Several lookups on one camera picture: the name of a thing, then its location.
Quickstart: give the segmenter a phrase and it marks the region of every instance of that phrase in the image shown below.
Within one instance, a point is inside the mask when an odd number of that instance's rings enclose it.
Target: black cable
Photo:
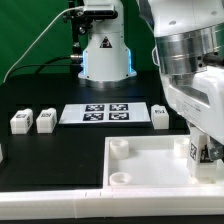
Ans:
[[[34,72],[34,75],[37,75],[39,74],[47,65],[49,64],[52,64],[54,62],[57,62],[57,61],[62,61],[62,60],[68,60],[70,59],[70,56],[63,56],[63,57],[56,57],[56,58],[53,58],[47,62],[45,62],[43,65],[40,66],[40,68],[38,68],[35,72]]]
[[[49,65],[49,64],[24,65],[24,66],[21,66],[21,67],[19,67],[19,68],[16,68],[16,69],[12,70],[12,71],[9,73],[8,77],[6,78],[5,82],[8,81],[8,79],[10,78],[10,76],[12,76],[12,74],[13,74],[14,72],[16,72],[16,71],[18,71],[18,70],[20,70],[20,69],[23,69],[23,68],[29,68],[29,67],[40,67],[40,66],[44,66],[44,68],[45,68],[45,67],[47,67],[47,66],[51,66],[51,67],[56,67],[56,66],[59,66],[59,67],[68,67],[68,66],[70,66],[70,65]]]

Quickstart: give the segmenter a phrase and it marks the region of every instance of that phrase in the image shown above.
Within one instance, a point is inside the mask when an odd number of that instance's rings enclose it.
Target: blue light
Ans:
[[[83,62],[82,62],[83,75],[86,75],[86,54],[85,54],[85,51],[83,52],[82,57],[83,57]]]
[[[128,60],[129,60],[129,73],[132,73],[132,61],[131,61],[131,51],[128,50]]]

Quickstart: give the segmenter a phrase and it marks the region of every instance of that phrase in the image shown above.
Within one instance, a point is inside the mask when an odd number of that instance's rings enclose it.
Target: white cube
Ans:
[[[33,111],[19,110],[10,120],[12,134],[26,134],[33,124]]]
[[[57,123],[57,112],[55,109],[42,110],[37,118],[38,133],[52,133]]]
[[[169,114],[164,106],[154,105],[151,117],[154,129],[169,129]]]

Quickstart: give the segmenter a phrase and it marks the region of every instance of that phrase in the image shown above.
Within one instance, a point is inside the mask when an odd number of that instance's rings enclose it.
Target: black table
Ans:
[[[118,89],[80,86],[69,74],[20,75],[0,87],[0,143],[6,159],[0,165],[0,192],[102,188],[105,137],[189,134],[186,122],[169,109],[170,129],[149,123],[57,125],[52,134],[12,135],[9,121],[16,111],[30,108],[34,121],[41,110],[65,104],[145,102],[167,106],[157,72],[138,74],[135,83]],[[223,223],[222,216],[99,218],[11,221],[4,223]]]

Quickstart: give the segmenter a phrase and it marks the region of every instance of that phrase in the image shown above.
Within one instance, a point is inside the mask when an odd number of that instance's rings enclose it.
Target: white block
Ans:
[[[213,183],[216,181],[217,161],[209,159],[207,134],[196,127],[192,127],[190,131],[191,139],[187,167],[193,177],[192,183]]]
[[[33,111],[31,109],[19,110],[11,119],[12,134],[26,134],[33,124]]]
[[[164,106],[154,105],[151,117],[154,129],[169,129],[169,114]]]
[[[52,133],[57,123],[56,110],[53,108],[42,110],[36,122],[38,133]]]

